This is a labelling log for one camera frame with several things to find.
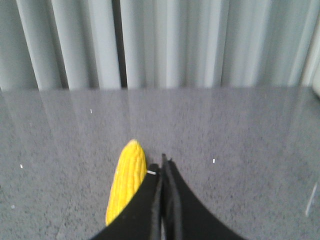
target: corn cob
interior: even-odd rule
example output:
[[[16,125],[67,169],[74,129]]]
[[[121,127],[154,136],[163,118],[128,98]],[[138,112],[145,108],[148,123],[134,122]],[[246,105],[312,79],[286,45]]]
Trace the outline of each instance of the corn cob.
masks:
[[[146,173],[145,152],[139,142],[133,139],[123,148],[119,157],[105,214],[106,226],[127,206]]]

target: white curtain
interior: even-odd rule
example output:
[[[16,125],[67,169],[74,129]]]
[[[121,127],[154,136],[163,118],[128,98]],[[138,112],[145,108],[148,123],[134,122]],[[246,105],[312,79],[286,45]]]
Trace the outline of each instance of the white curtain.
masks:
[[[119,39],[128,88],[310,86],[319,9],[320,0],[3,0],[0,87],[120,89]]]

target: table surface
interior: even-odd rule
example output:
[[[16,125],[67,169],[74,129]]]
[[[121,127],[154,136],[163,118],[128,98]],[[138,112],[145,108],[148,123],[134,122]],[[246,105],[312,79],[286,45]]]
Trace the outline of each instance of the table surface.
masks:
[[[241,236],[320,239],[320,100],[310,88],[2,92],[0,127],[0,239],[101,230],[133,138],[148,163],[173,158]]]

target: white speck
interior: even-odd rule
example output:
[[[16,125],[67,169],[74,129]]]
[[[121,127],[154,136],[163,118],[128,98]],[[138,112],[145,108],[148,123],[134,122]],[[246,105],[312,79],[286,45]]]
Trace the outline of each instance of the white speck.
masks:
[[[316,190],[317,190],[317,186],[318,186],[318,183],[316,182],[313,186],[313,189],[312,189],[312,193],[311,193],[311,196],[310,196],[310,199],[308,201],[308,204],[306,206],[306,209],[305,209],[305,216],[308,217],[309,216],[309,212],[310,212],[310,207],[311,207],[311,204],[314,200],[314,197],[315,197],[315,193],[316,193]]]
[[[155,172],[155,171],[150,171],[150,170],[148,170],[148,171],[146,171],[148,174],[152,174],[152,175],[156,175],[157,173]]]

